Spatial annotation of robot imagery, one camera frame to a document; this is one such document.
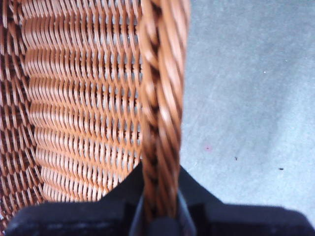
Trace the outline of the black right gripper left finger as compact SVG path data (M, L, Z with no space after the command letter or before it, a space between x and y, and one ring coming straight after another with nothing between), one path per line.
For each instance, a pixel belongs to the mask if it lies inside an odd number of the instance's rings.
M142 165L96 202L25 207L9 222L7 236L126 236L143 191Z

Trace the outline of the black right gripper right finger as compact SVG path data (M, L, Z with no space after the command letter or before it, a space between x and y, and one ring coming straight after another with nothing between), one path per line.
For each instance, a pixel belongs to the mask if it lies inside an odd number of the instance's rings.
M225 204L184 168L179 188L199 236L313 236L302 213L278 206Z

